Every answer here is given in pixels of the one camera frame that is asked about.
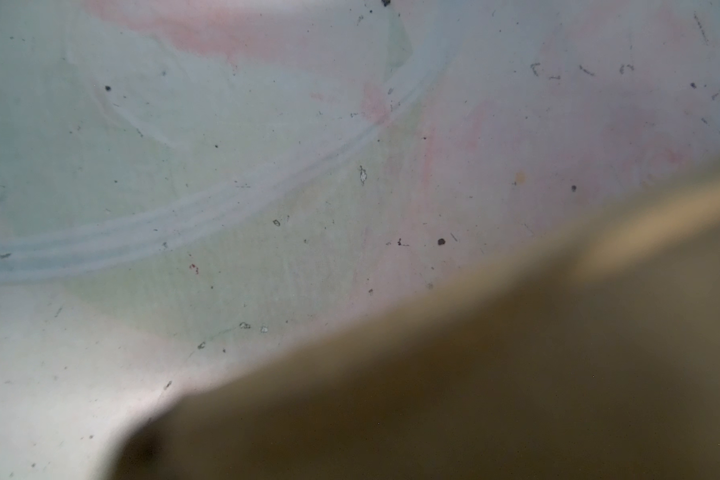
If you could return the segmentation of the brown cardboard box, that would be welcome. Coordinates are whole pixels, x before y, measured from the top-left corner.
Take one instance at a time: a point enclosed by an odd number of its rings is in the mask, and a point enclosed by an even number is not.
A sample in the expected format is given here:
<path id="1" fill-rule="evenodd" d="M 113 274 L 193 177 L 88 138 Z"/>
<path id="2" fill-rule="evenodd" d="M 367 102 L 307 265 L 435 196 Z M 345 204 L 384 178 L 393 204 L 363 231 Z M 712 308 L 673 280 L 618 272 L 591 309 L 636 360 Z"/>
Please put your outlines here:
<path id="1" fill-rule="evenodd" d="M 111 479 L 720 479 L 720 160 L 135 429 Z"/>

